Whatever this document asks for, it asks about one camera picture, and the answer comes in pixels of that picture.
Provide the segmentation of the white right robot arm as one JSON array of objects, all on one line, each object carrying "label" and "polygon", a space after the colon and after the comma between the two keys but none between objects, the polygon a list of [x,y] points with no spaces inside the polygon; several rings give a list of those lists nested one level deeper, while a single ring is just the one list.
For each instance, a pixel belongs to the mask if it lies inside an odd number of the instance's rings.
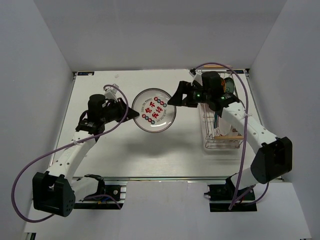
[{"label": "white right robot arm", "polygon": [[226,195],[234,204],[255,185],[270,181],[293,168],[293,143],[288,137],[278,137],[249,115],[248,106],[232,92],[226,92],[216,71],[201,74],[191,70],[193,81],[180,81],[168,104],[195,108],[206,104],[221,119],[231,124],[243,136],[243,146],[250,146],[255,157],[248,168],[240,163],[239,172],[225,180]]}]

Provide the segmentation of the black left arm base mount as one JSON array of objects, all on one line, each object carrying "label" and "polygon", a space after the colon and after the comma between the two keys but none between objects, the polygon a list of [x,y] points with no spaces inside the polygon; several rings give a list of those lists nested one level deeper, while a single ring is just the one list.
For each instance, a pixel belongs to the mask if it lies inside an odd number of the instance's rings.
[{"label": "black left arm base mount", "polygon": [[118,180],[107,180],[98,175],[87,175],[71,184],[77,210],[121,210],[127,186]]}]

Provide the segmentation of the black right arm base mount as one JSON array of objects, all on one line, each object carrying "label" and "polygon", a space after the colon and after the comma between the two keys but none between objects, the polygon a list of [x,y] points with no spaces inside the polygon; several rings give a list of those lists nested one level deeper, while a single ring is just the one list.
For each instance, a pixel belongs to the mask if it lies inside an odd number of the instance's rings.
[{"label": "black right arm base mount", "polygon": [[209,209],[211,213],[226,213],[226,212],[256,212],[257,205],[251,202],[256,200],[253,189],[249,187],[239,190],[237,198],[241,196],[246,190],[250,190],[246,195],[239,198],[232,209],[229,206],[232,203],[234,192],[225,184],[211,184],[208,185],[208,190],[203,195],[209,200]]}]

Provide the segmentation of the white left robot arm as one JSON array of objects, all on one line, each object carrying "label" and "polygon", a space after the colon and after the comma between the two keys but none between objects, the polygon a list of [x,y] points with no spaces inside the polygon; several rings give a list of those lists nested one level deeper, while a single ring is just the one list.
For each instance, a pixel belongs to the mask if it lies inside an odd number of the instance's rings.
[{"label": "white left robot arm", "polygon": [[61,156],[45,172],[34,175],[32,198],[36,210],[67,217],[76,202],[105,198],[103,177],[86,174],[74,180],[75,172],[99,138],[111,132],[106,124],[116,122],[118,127],[139,113],[129,107],[118,85],[107,84],[103,89],[103,94],[89,97],[87,110],[81,114],[71,142],[60,148]]}]

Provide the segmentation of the white plate red characters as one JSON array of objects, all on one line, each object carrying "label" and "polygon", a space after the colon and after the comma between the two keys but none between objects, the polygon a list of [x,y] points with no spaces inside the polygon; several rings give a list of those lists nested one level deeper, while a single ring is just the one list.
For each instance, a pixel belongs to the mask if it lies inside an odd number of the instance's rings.
[{"label": "white plate red characters", "polygon": [[171,96],[160,88],[141,91],[133,100],[131,108],[139,113],[135,124],[148,133],[161,133],[175,121],[177,109],[169,105]]}]

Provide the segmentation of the brown yellow patterned plate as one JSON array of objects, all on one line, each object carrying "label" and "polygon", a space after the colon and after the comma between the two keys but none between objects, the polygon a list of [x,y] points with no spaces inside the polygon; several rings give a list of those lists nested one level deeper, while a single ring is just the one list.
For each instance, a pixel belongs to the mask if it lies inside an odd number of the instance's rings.
[{"label": "brown yellow patterned plate", "polygon": [[223,78],[220,79],[220,82],[221,82],[221,86],[223,88],[223,91],[225,92],[226,90],[226,83],[225,83],[225,80]]}]

